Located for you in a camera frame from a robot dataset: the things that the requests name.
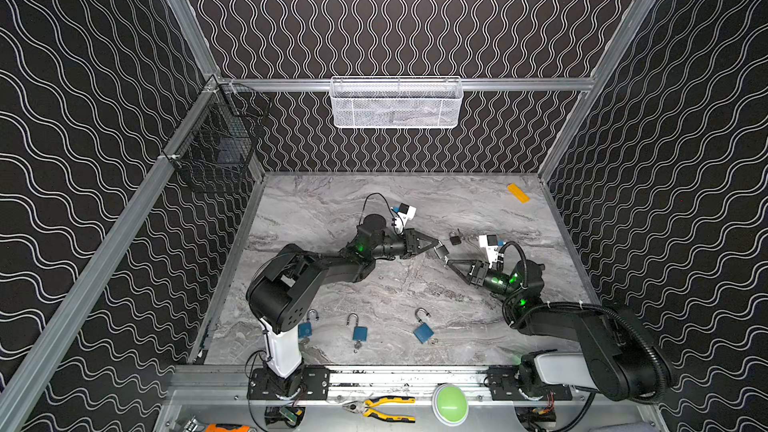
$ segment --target small black padlock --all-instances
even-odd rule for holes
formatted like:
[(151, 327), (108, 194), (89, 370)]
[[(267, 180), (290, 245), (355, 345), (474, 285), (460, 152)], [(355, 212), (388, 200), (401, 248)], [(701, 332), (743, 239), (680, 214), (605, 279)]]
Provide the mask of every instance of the small black padlock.
[(462, 243), (462, 236), (459, 235), (459, 234), (462, 233), (462, 231), (460, 231), (458, 229), (456, 229), (456, 230), (458, 231), (458, 234), (456, 232), (454, 232), (454, 231), (451, 231), (448, 234), (448, 238), (451, 239), (451, 245), (459, 245), (459, 244)]

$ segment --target yellow block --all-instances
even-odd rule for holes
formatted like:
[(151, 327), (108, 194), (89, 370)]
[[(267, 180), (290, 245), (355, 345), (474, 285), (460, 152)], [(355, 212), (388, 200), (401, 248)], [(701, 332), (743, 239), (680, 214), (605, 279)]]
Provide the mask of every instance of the yellow block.
[(531, 200), (531, 199), (530, 199), (530, 197), (526, 196), (526, 195), (525, 195), (525, 192), (523, 192), (522, 190), (520, 190), (520, 188), (519, 188), (519, 187), (517, 187), (515, 184), (509, 184), (509, 185), (507, 186), (507, 188), (509, 189), (509, 191), (510, 191), (510, 192), (512, 192), (512, 194), (513, 194), (515, 197), (517, 197), (518, 199), (520, 199), (520, 202), (522, 202), (523, 204), (525, 204), (527, 201)]

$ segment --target metal rail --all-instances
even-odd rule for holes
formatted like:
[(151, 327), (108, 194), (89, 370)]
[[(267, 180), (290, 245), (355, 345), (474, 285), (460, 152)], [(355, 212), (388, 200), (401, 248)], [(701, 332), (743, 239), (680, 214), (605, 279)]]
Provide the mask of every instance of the metal rail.
[(578, 250), (576, 250), (573, 240), (571, 240), (571, 233), (568, 230), (568, 227), (565, 226), (565, 222), (563, 222), (557, 204), (554, 203), (554, 198), (549, 191), (549, 186), (544, 182), (541, 183), (541, 186), (544, 200), (547, 201), (549, 210), (552, 212), (552, 217), (560, 230), (560, 235), (563, 236), (563, 242), (565, 242), (565, 247), (568, 249), (568, 254), (571, 255), (571, 261), (573, 261), (574, 267), (576, 267), (576, 273), (581, 279), (581, 284), (584, 286), (584, 290), (587, 291), (589, 301), (592, 304), (600, 304), (598, 293), (594, 290), (594, 286), (589, 280), (587, 269), (584, 267), (584, 264), (581, 263), (581, 255), (578, 253)]
[(634, 36), (640, 29), (640, 25), (655, 2), (656, 0), (632, 0), (632, 4), (627, 8), (624, 18), (619, 27), (617, 27), (616, 32), (614, 32), (614, 36), (611, 37), (598, 65), (592, 72), (594, 86), (589, 92), (579, 95), (558, 138), (555, 139), (552, 148), (549, 150), (542, 168), (539, 169), (539, 176), (545, 183), (549, 182), (554, 170), (560, 163), (560, 159), (568, 150), (571, 140), (576, 136), (579, 127), (581, 127), (581, 123), (592, 109), (594, 101), (597, 100), (603, 88), (605, 88), (605, 84), (614, 74), (621, 57), (624, 56), (629, 44), (632, 43)]
[(210, 303), (208, 303), (208, 310), (205, 313), (205, 318), (200, 325), (200, 330), (197, 331), (197, 339), (194, 342), (194, 346), (192, 347), (192, 351), (187, 360), (187, 363), (189, 364), (194, 362), (197, 354), (206, 345), (204, 344), (204, 341), (210, 340), (210, 334), (215, 329), (212, 328), (211, 325), (215, 324), (219, 319), (221, 309), (224, 307), (226, 295), (232, 285), (237, 265), (240, 264), (240, 258), (243, 256), (243, 249), (245, 248), (246, 242), (248, 242), (248, 236), (250, 234), (250, 226), (254, 222), (256, 210), (258, 210), (259, 202), (261, 202), (261, 197), (264, 195), (265, 186), (266, 181), (262, 180), (261, 182), (257, 182), (254, 186), (254, 190), (250, 194), (248, 205), (243, 212), (243, 219), (240, 221), (240, 226), (237, 228), (235, 239), (232, 241), (230, 253), (227, 254), (224, 268), (221, 270), (221, 275), (219, 275), (219, 281), (216, 284), (216, 292), (214, 292), (214, 296), (211, 298)]
[(219, 67), (216, 65), (213, 54), (208, 47), (208, 41), (203, 36), (200, 24), (192, 10), (189, 0), (167, 0), (171, 11), (179, 23), (181, 35), (187, 41), (192, 56), (197, 63), (197, 68), (204, 76), (219, 75)]
[[(183, 152), (179, 147), (215, 93), (212, 85), (215, 86), (215, 82), (209, 81), (168, 141), (164, 148), (168, 156)], [(3, 432), (17, 432), (24, 425), (173, 173), (174, 167), (165, 156), (155, 161), (32, 350), (11, 377), (0, 400), (0, 430)]]
[[(299, 400), (298, 405), (337, 406), (350, 400), (383, 395), (408, 395), (415, 406), (431, 407), (432, 395), (440, 384), (461, 388), (470, 405), (510, 407), (546, 405), (546, 400), (494, 400), (483, 385), (488, 366), (475, 365), (330, 365), (328, 400)], [(168, 406), (247, 406), (248, 379), (242, 365), (182, 365), (176, 367), (165, 404)], [(587, 392), (571, 389), (572, 400), (558, 404), (582, 404)], [(282, 405), (284, 400), (251, 400), (253, 405)], [(636, 408), (635, 402), (613, 402), (602, 394), (594, 405)]]
[[(222, 79), (235, 82), (257, 92), (328, 92), (330, 79)], [(555, 77), (551, 79), (462, 79), (462, 89), (469, 92), (504, 92), (526, 90), (582, 90), (592, 89), (591, 78)]]

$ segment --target cable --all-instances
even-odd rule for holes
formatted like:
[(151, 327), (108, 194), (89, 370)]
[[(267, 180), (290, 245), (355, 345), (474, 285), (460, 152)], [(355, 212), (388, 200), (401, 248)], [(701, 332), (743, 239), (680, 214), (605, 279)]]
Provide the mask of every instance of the cable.
[(576, 424), (581, 422), (581, 419), (583, 419), (584, 416), (587, 414), (587, 410), (589, 410), (593, 400), (594, 400), (594, 392), (592, 392), (589, 395), (589, 397), (587, 397), (587, 401), (584, 402), (584, 406), (581, 408), (578, 415), (573, 420), (568, 422), (568, 425), (560, 429), (552, 430), (552, 432), (568, 432), (570, 429), (576, 427)]
[[(523, 252), (522, 247), (520, 244), (516, 243), (515, 241), (511, 240), (509, 242), (506, 242), (504, 245), (502, 245), (502, 248), (498, 250), (498, 253), (501, 255), (504, 255), (504, 251), (507, 250), (507, 247), (510, 245), (513, 245), (514, 248), (518, 250), (518, 254), (520, 254), (520, 260), (523, 261), (523, 289), (528, 288), (528, 260), (525, 259), (525, 252)], [(496, 265), (496, 269), (501, 272), (504, 270), (504, 262), (499, 262), (499, 264)]]
[(380, 192), (373, 192), (373, 193), (368, 194), (368, 196), (366, 197), (366, 200), (363, 201), (363, 203), (362, 203), (362, 210), (360, 211), (360, 218), (357, 219), (357, 225), (358, 226), (360, 224), (362, 224), (362, 214), (366, 211), (366, 204), (368, 203), (368, 198), (370, 196), (379, 196), (379, 197), (383, 198), (384, 199), (384, 203), (386, 204), (386, 209), (389, 211), (389, 215), (392, 216), (392, 219), (399, 218), (400, 219), (400, 225), (402, 226), (402, 228), (403, 229), (406, 228), (406, 223), (402, 221), (402, 217), (395, 215), (395, 213), (392, 211), (392, 207), (389, 206), (389, 202), (386, 200), (386, 197), (383, 196)]
[(251, 359), (255, 359), (256, 355), (259, 352), (264, 352), (264, 354), (267, 354), (267, 356), (269, 356), (269, 354), (264, 349), (256, 350), (255, 352), (253, 352), (251, 355), (248, 356), (248, 359), (246, 359), (245, 365), (243, 366), (243, 372), (245, 373), (245, 376), (248, 378), (248, 380), (250, 380), (250, 377), (251, 377), (251, 375), (254, 372), (254, 369), (255, 369), (255, 366), (256, 366), (256, 360), (254, 360), (253, 365), (251, 365), (250, 372), (248, 371), (248, 363), (251, 361)]
[[(259, 352), (264, 352), (264, 350), (257, 350), (255, 352), (253, 352), (248, 357), (248, 360), (250, 360), (251, 357), (255, 357), (256, 354), (258, 354)], [(245, 366), (246, 367), (248, 366), (248, 360), (245, 361)], [(250, 370), (248, 371), (248, 384), (250, 384), (251, 378), (254, 376), (254, 369), (255, 368), (256, 368), (256, 361), (254, 360), (254, 362), (250, 365)], [(246, 399), (248, 401), (248, 415), (250, 415), (250, 418), (254, 422), (254, 426), (257, 429), (261, 430), (261, 432), (269, 432), (264, 427), (261, 427), (258, 422), (256, 422), (256, 418), (254, 417), (254, 411), (250, 408), (250, 394), (248, 392), (246, 392)]]
[(626, 319), (624, 319), (624, 317), (619, 314), (619, 312), (616, 312), (612, 308), (598, 304), (580, 304), (578, 302), (552, 302), (550, 304), (541, 304), (530, 308), (523, 314), (522, 317), (520, 317), (516, 323), (511, 324), (510, 327), (513, 329), (519, 329), (525, 323), (525, 319), (527, 319), (528, 316), (530, 316), (533, 312), (543, 308), (550, 308), (552, 310), (560, 309), (566, 312), (573, 310), (594, 311), (607, 315), (609, 318), (612, 318), (614, 321), (616, 321), (617, 325), (622, 327), (623, 330), (627, 331), (629, 336), (638, 343), (640, 348), (643, 349), (643, 352), (645, 352), (646, 356), (648, 356), (648, 359), (650, 360), (651, 366), (654, 368), (654, 375), (656, 376), (656, 390), (650, 396), (636, 397), (631, 398), (630, 400), (637, 402), (638, 404), (645, 405), (653, 405), (661, 402), (661, 399), (664, 396), (664, 392), (667, 390), (669, 385), (667, 375), (664, 372), (662, 360), (656, 353), (656, 350), (654, 350), (653, 345), (648, 344), (643, 336), (637, 330), (635, 330), (635, 328), (629, 324), (629, 322), (627, 322)]

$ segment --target yellow object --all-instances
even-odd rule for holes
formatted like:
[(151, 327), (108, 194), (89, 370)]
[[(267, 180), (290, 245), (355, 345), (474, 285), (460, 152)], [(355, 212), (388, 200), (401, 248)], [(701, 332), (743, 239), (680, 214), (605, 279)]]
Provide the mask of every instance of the yellow object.
[(512, 194), (515, 197), (517, 197), (520, 200), (520, 202), (522, 202), (523, 204), (525, 204), (527, 201), (531, 200), (530, 197), (526, 196), (525, 192), (520, 190), (520, 188), (517, 187), (515, 184), (509, 184), (507, 186), (507, 189), (509, 189), (509, 191), (512, 192)]
[(344, 408), (350, 412), (356, 412), (362, 414), (363, 417), (373, 417), (385, 422), (406, 422), (407, 424), (413, 424), (416, 422), (416, 418), (409, 417), (407, 415), (387, 415), (374, 409), (374, 407), (382, 404), (415, 404), (416, 399), (413, 397), (397, 397), (388, 395), (377, 399), (368, 399), (365, 402), (350, 402), (345, 404)]

